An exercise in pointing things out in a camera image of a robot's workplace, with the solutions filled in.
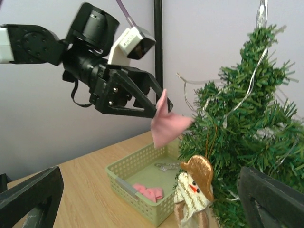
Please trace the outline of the pink ornaments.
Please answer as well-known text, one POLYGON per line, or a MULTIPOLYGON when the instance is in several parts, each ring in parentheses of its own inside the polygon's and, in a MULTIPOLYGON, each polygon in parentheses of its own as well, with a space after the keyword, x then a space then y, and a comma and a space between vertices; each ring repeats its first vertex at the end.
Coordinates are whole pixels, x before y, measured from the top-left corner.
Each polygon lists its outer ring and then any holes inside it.
POLYGON ((157 200, 161 200, 163 198, 162 188, 147 188, 146 186, 138 183, 134 184, 132 187, 153 203, 156 203, 157 200))

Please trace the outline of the green plastic basket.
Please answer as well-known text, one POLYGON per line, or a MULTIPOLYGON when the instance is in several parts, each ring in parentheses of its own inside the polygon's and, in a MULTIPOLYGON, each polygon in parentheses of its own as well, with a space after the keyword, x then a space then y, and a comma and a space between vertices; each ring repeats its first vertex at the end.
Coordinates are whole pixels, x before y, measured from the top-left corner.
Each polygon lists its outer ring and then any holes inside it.
POLYGON ((173 213, 179 140, 155 149, 153 144, 106 167, 112 190, 158 227, 173 213))

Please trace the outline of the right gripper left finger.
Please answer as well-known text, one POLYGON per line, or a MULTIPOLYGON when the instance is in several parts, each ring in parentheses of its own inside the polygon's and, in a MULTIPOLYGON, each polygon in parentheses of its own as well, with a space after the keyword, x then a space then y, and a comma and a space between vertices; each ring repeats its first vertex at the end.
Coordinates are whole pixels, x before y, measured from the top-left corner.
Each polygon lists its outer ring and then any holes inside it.
POLYGON ((64 189, 58 166, 43 170, 0 193, 0 226, 11 228, 26 217, 24 228, 53 227, 64 189))

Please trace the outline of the small green christmas tree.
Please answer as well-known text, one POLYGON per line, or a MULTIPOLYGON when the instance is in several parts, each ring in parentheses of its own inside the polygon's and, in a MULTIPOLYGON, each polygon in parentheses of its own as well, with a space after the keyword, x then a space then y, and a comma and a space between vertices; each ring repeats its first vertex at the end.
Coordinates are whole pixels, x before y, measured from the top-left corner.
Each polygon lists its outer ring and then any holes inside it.
POLYGON ((181 140, 180 160, 208 157, 214 170, 212 207, 222 228, 247 227, 236 198, 243 166, 304 190, 304 123, 294 119, 293 102, 275 99, 277 87, 290 80, 292 64, 276 66, 268 55, 284 30, 270 25, 249 33, 240 63, 220 70, 224 86, 209 82, 195 92, 194 123, 181 140))

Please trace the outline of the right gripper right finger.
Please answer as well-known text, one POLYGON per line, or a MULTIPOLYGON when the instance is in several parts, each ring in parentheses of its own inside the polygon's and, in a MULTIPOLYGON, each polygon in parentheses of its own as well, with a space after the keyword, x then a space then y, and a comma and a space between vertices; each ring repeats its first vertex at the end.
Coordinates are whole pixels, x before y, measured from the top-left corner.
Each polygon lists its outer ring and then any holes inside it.
POLYGON ((248 167, 242 167, 237 191, 251 228, 304 226, 304 195, 248 167))

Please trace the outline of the pink felt triangle ornament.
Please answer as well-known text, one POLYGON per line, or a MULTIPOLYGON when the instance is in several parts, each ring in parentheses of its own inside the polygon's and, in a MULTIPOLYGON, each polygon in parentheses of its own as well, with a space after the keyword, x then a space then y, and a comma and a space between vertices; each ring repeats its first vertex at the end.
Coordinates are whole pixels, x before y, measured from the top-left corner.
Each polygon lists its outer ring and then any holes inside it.
POLYGON ((169 112, 167 90, 164 89, 156 103, 156 113, 151 121, 151 133, 155 149, 164 147, 178 138, 194 122, 192 117, 169 112))

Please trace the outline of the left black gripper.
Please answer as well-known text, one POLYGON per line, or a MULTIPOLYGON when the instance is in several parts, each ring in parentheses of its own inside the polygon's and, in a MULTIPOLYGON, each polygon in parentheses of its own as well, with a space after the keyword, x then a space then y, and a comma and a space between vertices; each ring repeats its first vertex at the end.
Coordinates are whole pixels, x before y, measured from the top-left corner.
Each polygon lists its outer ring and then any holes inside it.
POLYGON ((100 65, 89 101, 103 114, 153 118, 161 106, 147 97, 150 89, 160 101, 164 90, 149 72, 135 67, 100 65))

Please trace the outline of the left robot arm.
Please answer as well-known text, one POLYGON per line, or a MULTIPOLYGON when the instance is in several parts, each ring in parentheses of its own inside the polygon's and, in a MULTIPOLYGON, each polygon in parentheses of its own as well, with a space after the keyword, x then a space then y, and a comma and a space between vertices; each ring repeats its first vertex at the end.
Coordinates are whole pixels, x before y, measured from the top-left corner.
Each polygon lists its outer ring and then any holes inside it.
POLYGON ((121 1, 130 28, 115 38, 119 22, 107 12, 83 3, 65 39, 38 25, 5 24, 0 28, 2 64, 44 64, 64 67, 63 80, 89 87, 84 108, 103 114, 159 117, 173 105, 155 77, 131 67, 156 43, 137 26, 121 1))

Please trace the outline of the brown gingerbread ornament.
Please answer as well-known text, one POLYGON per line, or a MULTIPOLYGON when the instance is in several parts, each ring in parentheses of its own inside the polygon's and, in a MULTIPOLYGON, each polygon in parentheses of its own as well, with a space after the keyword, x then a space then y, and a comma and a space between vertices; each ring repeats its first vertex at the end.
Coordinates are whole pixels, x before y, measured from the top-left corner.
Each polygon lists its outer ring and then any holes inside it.
POLYGON ((208 228, 209 208, 214 201, 213 168, 201 155, 180 164, 174 193, 174 215, 180 228, 208 228))

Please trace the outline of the silver star ornament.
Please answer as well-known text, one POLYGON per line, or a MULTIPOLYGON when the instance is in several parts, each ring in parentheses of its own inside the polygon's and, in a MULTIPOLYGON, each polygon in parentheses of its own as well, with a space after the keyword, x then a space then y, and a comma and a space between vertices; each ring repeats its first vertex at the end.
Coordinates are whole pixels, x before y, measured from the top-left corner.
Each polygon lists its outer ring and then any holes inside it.
POLYGON ((266 27, 267 19, 268 19, 268 0, 260 0, 256 14, 256 28, 259 29, 266 27))

